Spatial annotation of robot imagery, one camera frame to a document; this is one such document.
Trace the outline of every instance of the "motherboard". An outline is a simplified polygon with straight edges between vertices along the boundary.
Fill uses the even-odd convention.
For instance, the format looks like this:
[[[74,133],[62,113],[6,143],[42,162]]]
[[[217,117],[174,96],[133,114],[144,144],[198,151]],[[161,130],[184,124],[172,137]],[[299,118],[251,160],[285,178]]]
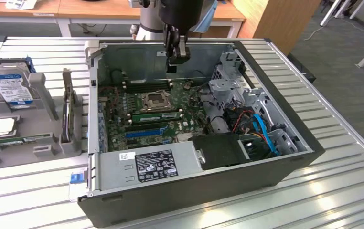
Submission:
[[[204,102],[193,96],[200,89],[190,80],[99,87],[105,151],[184,142],[213,133]]]

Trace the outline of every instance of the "slatted metal table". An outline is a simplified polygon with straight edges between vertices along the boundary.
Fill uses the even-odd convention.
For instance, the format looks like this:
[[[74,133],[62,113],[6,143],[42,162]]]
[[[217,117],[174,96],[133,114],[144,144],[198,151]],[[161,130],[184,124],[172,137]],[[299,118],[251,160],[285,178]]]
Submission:
[[[46,73],[53,96],[63,94],[63,68],[74,71],[75,90],[85,95],[85,152],[90,75],[83,45],[89,39],[8,37],[0,42],[0,58],[32,57],[36,70]],[[261,39],[243,42],[326,154],[275,187],[111,228],[364,228],[364,140],[277,47]],[[87,154],[82,154],[0,169],[0,228],[93,228],[81,207],[69,200],[67,187],[71,172],[87,163]]]

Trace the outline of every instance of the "open computer tower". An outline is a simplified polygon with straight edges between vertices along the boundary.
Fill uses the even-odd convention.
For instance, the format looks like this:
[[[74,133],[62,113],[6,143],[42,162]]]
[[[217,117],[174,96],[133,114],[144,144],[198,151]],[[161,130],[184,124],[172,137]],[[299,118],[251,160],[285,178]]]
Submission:
[[[160,42],[99,41],[89,53],[79,205],[97,227],[273,186],[324,153],[243,42],[188,46],[177,73]]]

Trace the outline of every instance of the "blue latch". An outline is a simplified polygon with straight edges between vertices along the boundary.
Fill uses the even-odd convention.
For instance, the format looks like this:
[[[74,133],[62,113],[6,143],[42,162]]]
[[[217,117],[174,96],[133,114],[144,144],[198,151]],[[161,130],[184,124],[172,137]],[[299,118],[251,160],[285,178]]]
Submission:
[[[71,184],[79,184],[79,183],[83,183],[85,181],[86,181],[85,180],[85,173],[71,174],[71,180],[70,180]]]

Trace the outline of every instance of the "power supply label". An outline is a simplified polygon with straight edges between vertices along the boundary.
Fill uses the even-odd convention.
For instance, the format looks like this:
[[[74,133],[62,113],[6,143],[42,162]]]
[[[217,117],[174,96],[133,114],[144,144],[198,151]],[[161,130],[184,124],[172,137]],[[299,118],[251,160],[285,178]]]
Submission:
[[[22,75],[0,75],[0,94],[6,102],[12,105],[27,105],[34,102],[30,90],[22,85]]]
[[[136,155],[136,163],[141,182],[178,176],[172,150]]]

